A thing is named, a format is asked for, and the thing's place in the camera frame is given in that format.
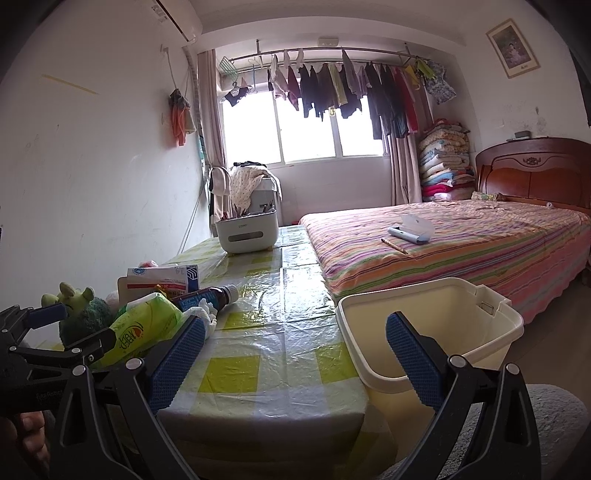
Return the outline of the operator hand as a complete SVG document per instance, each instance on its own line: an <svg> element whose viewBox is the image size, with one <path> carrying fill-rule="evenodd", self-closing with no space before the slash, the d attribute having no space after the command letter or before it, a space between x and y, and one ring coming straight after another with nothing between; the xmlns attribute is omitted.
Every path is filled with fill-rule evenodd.
<svg viewBox="0 0 591 480"><path fill-rule="evenodd" d="M50 451L45 435L42 411L19 415L16 422L1 418L1 447L10 454L20 454L35 467L48 469Z"/></svg>

